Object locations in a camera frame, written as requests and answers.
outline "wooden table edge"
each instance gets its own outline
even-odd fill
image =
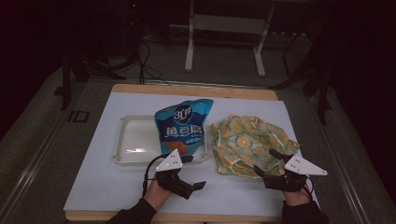
[[[130,92],[146,94],[187,95],[201,97],[220,97],[249,100],[277,101],[277,96],[271,90],[228,88],[228,87],[195,87],[195,86],[164,86],[116,84],[111,92]]]
[[[114,217],[117,212],[93,212],[93,211],[66,211],[65,216],[69,221],[107,221]],[[241,221],[241,222],[280,222],[281,217],[257,217],[257,216],[225,216],[225,215],[195,215],[195,214],[162,214],[158,213],[152,221]]]

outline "hand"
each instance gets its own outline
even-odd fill
[[[300,191],[296,192],[282,191],[282,193],[285,196],[288,206],[297,206],[305,203],[311,203],[310,195],[304,189],[300,189]]]
[[[156,179],[152,180],[148,186],[148,191],[143,197],[156,211],[166,203],[172,192],[161,188]]]

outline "dark background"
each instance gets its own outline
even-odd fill
[[[126,1],[2,1],[0,6],[0,137],[21,114],[44,80],[62,64],[67,46],[78,46],[96,59],[127,54]],[[206,8],[205,1],[198,7]],[[188,1],[146,1],[139,17],[166,36],[169,22],[186,23]],[[332,18],[329,45],[338,46],[331,86],[358,131],[378,175],[396,201],[394,83],[395,2],[356,1]],[[285,7],[273,27],[295,25]],[[285,31],[293,29],[283,26]]]

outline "white tabletop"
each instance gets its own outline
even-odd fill
[[[210,98],[213,107],[206,118],[205,131],[231,114],[258,116],[283,128],[296,141],[288,111],[281,101],[243,100],[216,97],[176,96],[129,92],[111,92],[64,211],[117,212],[136,204],[142,194],[146,166],[122,166],[114,162],[121,118],[154,115],[160,109],[186,100]],[[173,195],[160,214],[281,217],[282,194],[266,189],[261,179],[219,175],[206,135],[209,156],[199,164],[185,164],[179,173],[193,184],[206,181],[188,200]]]

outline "table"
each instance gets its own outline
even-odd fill
[[[205,122],[206,133],[211,123],[229,114],[254,113],[284,128],[296,140],[287,109],[273,91],[117,84],[64,206],[67,219],[107,220],[120,209],[132,207],[140,197],[146,166],[120,166],[111,158],[122,117],[153,115],[168,105],[203,97],[215,101]],[[206,140],[210,147],[210,137]],[[174,195],[153,221],[279,221],[282,194],[266,189],[260,179],[218,175],[210,151],[206,161],[186,164],[180,172],[188,183],[207,181],[204,189],[195,191],[187,202]]]
[[[40,153],[38,155],[45,153],[45,156],[42,156],[41,162],[33,163],[34,167],[27,167],[28,176],[26,177],[29,179],[24,178],[19,182],[26,188],[23,191],[15,189],[16,191],[10,193],[8,197],[11,201],[2,203],[0,209],[2,221],[4,217],[7,217],[11,221],[9,223],[74,223],[65,220],[65,202],[78,176],[92,137],[95,136],[96,127],[100,123],[113,86],[114,83],[90,81],[82,90],[81,95],[73,98],[77,101],[72,102],[70,111],[64,113],[62,119],[59,120],[59,125],[55,126],[56,129],[52,131],[53,135],[48,139],[49,143],[37,143],[43,145],[37,154],[38,152]],[[219,96],[235,95],[239,98],[245,96],[245,94],[241,96],[239,91],[216,90]],[[262,94],[262,91],[247,90],[247,92],[258,98],[260,98],[259,94]],[[329,91],[328,100],[332,104],[332,111],[327,115],[327,125],[320,124],[315,113],[316,101],[312,97],[305,97],[302,93],[295,91],[276,91],[276,96],[288,109],[292,128],[299,142],[303,144],[304,157],[329,173],[325,177],[311,176],[311,178],[315,183],[315,193],[318,195],[320,208],[331,221],[333,223],[395,223],[394,204],[381,185],[359,136],[354,132],[350,120],[338,103],[335,92]],[[72,110],[89,112],[88,120],[86,122],[69,121],[73,114]],[[42,132],[42,129],[43,127],[39,127],[37,131]],[[30,134],[25,136],[26,134],[20,132],[20,137],[14,142],[29,143],[22,145],[26,147],[26,150],[40,147],[29,141],[32,139]],[[15,150],[15,144],[9,144],[9,148]],[[197,180],[202,179],[198,177],[193,179],[193,181]],[[138,191],[141,190],[140,183],[140,180],[137,181]],[[198,196],[195,193],[202,192],[194,192],[191,197],[195,198]],[[68,216],[75,215],[75,218],[88,220],[94,218],[105,220],[112,214],[114,214],[113,211],[85,211],[77,217],[76,213],[67,212]]]

